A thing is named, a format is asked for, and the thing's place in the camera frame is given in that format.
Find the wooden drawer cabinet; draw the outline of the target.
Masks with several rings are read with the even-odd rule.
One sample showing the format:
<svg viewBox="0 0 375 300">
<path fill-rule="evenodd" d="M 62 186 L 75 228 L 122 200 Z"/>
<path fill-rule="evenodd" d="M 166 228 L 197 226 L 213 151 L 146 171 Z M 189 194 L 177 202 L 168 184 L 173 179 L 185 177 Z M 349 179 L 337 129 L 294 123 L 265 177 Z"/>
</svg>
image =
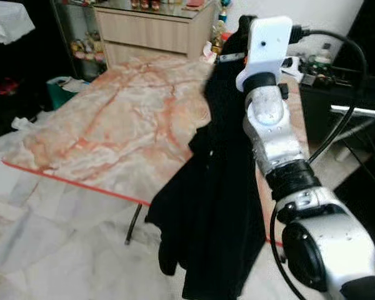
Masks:
<svg viewBox="0 0 375 300">
<path fill-rule="evenodd" d="M 143 9 L 144 0 L 107 0 L 93 6 L 109 68 L 131 58 L 166 55 L 198 58 L 213 32 L 219 0 L 188 9 L 189 0 Z"/>
</svg>

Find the white cloth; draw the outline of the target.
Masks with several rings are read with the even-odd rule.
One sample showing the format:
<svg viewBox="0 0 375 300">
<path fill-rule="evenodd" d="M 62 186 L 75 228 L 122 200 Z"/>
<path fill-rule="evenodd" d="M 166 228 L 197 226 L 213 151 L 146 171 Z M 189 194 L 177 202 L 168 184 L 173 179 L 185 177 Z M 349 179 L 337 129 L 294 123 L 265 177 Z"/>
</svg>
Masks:
<svg viewBox="0 0 375 300">
<path fill-rule="evenodd" d="M 0 1 L 0 44 L 18 41 L 35 29 L 23 4 Z"/>
</svg>

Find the silver clothes rack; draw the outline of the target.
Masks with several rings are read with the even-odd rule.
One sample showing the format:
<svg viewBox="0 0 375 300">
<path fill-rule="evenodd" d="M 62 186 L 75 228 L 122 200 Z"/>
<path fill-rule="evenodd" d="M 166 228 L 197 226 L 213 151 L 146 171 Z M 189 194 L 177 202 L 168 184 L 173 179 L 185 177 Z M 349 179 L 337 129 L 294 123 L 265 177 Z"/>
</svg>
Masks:
<svg viewBox="0 0 375 300">
<path fill-rule="evenodd" d="M 331 106 L 332 112 L 340 114 L 342 129 L 327 153 L 343 169 L 351 174 L 362 171 L 375 185 L 375 109 L 353 108 L 344 122 L 349 110 L 348 106 Z"/>
</svg>

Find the black TV cabinet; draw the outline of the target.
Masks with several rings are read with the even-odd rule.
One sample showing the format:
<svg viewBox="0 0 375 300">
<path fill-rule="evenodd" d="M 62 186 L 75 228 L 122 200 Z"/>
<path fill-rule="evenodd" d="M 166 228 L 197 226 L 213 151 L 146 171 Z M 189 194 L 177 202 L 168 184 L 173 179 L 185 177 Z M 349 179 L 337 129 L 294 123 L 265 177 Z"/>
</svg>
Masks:
<svg viewBox="0 0 375 300">
<path fill-rule="evenodd" d="M 360 75 L 361 72 L 355 69 L 333 66 L 331 77 L 342 81 L 341 84 L 334 82 L 328 86 L 310 86 L 304 83 L 299 85 L 306 135 L 313 147 L 322 143 L 340 118 L 339 112 L 331 111 L 331 106 L 349 106 L 356 97 Z M 375 109 L 375 76 L 368 78 L 364 97 L 357 100 L 357 108 Z"/>
</svg>

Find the white paper stack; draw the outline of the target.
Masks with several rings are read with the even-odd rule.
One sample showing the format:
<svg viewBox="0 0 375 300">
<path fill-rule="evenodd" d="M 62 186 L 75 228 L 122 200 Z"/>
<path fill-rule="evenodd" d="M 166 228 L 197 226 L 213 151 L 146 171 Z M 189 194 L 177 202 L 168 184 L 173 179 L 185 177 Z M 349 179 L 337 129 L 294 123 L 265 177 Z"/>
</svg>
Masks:
<svg viewBox="0 0 375 300">
<path fill-rule="evenodd" d="M 280 71 L 282 72 L 282 74 L 294 78 L 297 83 L 301 83 L 304 78 L 304 72 L 301 71 L 301 65 L 301 57 L 287 56 L 282 61 Z"/>
</svg>

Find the green bin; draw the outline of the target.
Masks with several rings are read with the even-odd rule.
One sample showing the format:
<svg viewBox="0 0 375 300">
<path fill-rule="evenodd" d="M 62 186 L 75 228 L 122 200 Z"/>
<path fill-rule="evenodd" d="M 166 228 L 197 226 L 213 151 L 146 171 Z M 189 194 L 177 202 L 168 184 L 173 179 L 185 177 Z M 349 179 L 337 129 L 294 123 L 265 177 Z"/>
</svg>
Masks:
<svg viewBox="0 0 375 300">
<path fill-rule="evenodd" d="M 68 100 L 88 88 L 90 82 L 70 76 L 51 78 L 46 82 L 46 88 L 51 98 L 51 106 L 55 111 Z"/>
</svg>

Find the glass display cabinet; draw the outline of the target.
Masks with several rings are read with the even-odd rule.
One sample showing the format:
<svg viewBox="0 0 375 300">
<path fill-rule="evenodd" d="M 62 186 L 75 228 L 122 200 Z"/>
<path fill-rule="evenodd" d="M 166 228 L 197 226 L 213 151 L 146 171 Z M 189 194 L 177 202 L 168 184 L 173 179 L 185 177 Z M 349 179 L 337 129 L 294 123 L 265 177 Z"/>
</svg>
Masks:
<svg viewBox="0 0 375 300">
<path fill-rule="evenodd" d="M 91 82 L 107 69 L 93 6 L 105 0 L 48 0 L 71 60 L 73 77 Z"/>
</svg>

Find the black shirt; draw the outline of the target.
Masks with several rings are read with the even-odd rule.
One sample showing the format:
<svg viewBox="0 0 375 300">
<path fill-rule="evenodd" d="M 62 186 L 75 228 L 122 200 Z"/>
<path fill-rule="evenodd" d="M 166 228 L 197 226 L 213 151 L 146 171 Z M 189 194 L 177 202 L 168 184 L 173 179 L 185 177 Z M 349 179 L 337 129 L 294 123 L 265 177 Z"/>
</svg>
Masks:
<svg viewBox="0 0 375 300">
<path fill-rule="evenodd" d="M 204 84 L 210 121 L 197 129 L 191 158 L 157 192 L 145 218 L 160 230 L 158 262 L 185 270 L 185 300 L 237 300 L 265 242 L 256 164 L 244 132 L 242 58 L 219 62 Z"/>
</svg>

